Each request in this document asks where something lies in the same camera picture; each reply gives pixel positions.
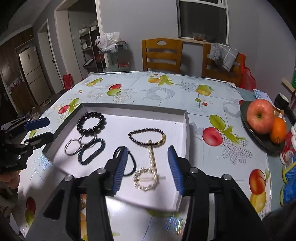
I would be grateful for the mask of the person's left hand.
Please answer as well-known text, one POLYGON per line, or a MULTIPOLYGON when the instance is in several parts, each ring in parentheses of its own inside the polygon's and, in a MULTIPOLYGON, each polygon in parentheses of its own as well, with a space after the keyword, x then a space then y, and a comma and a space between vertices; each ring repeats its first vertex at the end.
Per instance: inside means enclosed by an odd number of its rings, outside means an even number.
POLYGON ((3 181, 11 189, 18 188, 20 184, 20 172, 10 172, 5 174, 0 174, 0 180, 3 181))

